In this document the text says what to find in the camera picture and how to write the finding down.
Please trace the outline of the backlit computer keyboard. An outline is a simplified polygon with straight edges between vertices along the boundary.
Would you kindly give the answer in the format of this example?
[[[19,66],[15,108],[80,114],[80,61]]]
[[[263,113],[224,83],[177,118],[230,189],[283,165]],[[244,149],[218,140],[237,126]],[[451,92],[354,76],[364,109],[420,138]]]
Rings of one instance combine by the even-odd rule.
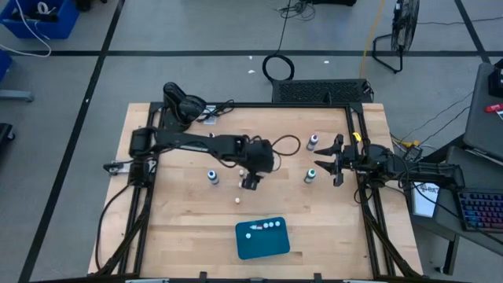
[[[453,198],[463,230],[503,233],[503,189],[464,189]]]

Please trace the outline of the black desktop device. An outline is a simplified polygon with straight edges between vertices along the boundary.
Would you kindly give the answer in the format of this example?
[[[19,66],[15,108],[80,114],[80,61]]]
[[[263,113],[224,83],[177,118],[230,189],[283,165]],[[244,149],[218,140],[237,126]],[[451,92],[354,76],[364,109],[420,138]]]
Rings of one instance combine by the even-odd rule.
[[[491,96],[503,98],[503,58],[495,65],[488,76],[488,91]]]

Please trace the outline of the grey keyboard desk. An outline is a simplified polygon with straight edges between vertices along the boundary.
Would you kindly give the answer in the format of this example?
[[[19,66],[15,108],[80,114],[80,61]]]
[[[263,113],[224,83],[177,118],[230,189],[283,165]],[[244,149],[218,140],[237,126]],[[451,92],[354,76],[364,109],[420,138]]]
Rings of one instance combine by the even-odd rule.
[[[465,184],[469,189],[503,189],[503,165],[501,164],[457,147],[449,149],[446,162],[461,166]],[[447,239],[458,235],[503,256],[503,244],[499,244],[481,233],[464,231],[460,220],[442,207],[448,208],[458,215],[453,194],[449,190],[442,189],[437,197],[437,206],[431,219],[431,230],[434,233]]]

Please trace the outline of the black floor fan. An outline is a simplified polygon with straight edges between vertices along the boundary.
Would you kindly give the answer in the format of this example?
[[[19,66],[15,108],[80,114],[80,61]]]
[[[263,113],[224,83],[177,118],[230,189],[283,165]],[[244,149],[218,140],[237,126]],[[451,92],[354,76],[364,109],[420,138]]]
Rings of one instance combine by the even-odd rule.
[[[373,40],[372,57],[385,68],[397,74],[403,69],[403,56],[412,46],[413,38],[417,28],[417,20],[420,10],[420,0],[397,0],[394,7],[394,17],[392,20],[392,30],[390,34],[375,37]],[[391,51],[398,54],[399,69],[393,68],[376,55],[376,44],[381,39],[391,39]]]

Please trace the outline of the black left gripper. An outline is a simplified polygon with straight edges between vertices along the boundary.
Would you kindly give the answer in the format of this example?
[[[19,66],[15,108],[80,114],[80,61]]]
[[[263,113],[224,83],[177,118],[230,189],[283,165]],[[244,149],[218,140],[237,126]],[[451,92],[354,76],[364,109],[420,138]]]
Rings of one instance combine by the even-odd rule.
[[[242,167],[248,171],[270,173],[274,167],[274,154],[269,140],[259,140],[245,146],[245,159]],[[247,173],[243,178],[244,189],[256,190],[263,179],[262,175]]]

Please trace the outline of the black computer tower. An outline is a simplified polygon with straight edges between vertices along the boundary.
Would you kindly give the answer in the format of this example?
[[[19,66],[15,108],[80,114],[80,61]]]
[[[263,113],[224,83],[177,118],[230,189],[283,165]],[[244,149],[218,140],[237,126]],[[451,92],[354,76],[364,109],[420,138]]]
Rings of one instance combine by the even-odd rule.
[[[372,103],[373,98],[366,79],[275,81],[272,91],[272,102],[284,103]]]

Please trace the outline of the teal plastic bin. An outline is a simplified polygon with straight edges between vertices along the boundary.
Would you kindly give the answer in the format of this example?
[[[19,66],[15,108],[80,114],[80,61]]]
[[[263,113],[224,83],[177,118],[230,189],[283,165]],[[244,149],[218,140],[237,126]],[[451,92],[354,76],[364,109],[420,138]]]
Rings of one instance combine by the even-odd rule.
[[[252,225],[263,225],[264,223],[280,221],[280,226],[268,227],[262,230],[251,230]],[[246,233],[251,234],[251,238],[245,237]],[[288,227],[283,217],[269,219],[259,219],[248,222],[239,222],[235,225],[235,236],[237,241],[237,254],[242,260],[257,259],[273,255],[283,255],[290,252],[290,241],[288,238]]]

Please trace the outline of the black aluminium table frame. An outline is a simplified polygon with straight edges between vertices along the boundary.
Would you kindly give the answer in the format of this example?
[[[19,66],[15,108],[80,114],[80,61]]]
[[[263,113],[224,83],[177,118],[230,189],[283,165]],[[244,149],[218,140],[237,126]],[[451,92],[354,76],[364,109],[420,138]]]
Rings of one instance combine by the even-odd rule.
[[[340,187],[319,171],[303,181],[317,156],[306,148],[312,134],[322,148],[342,134],[346,141],[358,129],[342,108],[241,103],[212,124],[194,123],[194,134],[246,134],[270,139],[283,152],[281,167],[254,191],[241,189],[239,168],[223,167],[204,153],[164,153],[151,189],[129,187],[125,174],[113,176],[110,206],[101,226],[100,248],[89,269],[104,266],[124,239],[127,227],[151,199],[147,226],[135,237],[122,272],[141,277],[210,279],[370,279],[398,271],[380,243],[369,245],[361,207],[354,201],[357,179],[346,172]],[[214,170],[219,183],[207,173]],[[280,216],[286,221],[290,252],[242,260],[237,254],[235,225]]]

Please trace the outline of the white paper sheet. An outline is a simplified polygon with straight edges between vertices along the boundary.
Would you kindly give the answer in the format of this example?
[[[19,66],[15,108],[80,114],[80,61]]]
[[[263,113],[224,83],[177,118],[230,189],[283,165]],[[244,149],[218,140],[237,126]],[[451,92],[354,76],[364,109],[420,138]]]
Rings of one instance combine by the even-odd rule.
[[[414,182],[411,188],[413,214],[432,218],[440,188],[433,183]]]

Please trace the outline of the silver mounting plate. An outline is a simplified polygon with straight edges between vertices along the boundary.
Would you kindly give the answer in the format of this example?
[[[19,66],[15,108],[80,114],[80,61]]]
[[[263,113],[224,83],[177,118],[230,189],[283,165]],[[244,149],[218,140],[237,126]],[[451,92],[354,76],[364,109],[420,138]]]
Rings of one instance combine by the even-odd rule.
[[[125,174],[130,171],[130,161],[112,161],[108,172],[111,175]]]

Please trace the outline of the dark grey desk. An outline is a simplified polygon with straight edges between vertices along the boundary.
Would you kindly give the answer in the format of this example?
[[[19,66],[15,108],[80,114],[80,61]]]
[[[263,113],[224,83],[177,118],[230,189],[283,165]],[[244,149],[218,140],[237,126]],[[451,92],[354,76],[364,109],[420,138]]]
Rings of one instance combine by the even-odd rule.
[[[495,69],[489,63],[479,65],[464,133],[464,143],[503,162],[503,119],[496,112],[485,112],[488,106],[503,104],[503,97],[494,97],[489,94],[488,76]]]

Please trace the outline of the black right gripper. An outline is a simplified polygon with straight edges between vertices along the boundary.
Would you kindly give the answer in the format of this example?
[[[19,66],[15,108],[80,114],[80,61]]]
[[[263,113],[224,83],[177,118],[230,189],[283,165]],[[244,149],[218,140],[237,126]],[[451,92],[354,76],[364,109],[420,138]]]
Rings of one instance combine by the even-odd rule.
[[[342,168],[350,171],[354,171],[355,163],[358,161],[358,150],[353,145],[345,145],[343,147],[343,135],[338,134],[333,144],[325,149],[315,150],[314,153],[323,156],[333,156],[339,153],[342,154]],[[316,160],[314,162],[319,167],[326,170],[330,175],[334,176],[333,185],[335,187],[339,187],[343,184],[343,173],[342,168],[338,165],[336,161],[334,162],[325,162]]]

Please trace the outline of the blue plastic crate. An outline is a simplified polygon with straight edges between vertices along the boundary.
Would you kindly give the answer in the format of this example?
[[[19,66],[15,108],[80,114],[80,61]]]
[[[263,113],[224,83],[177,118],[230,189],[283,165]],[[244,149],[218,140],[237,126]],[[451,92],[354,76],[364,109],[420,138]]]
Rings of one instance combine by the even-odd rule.
[[[73,0],[9,0],[0,24],[19,39],[67,39],[78,17]]]

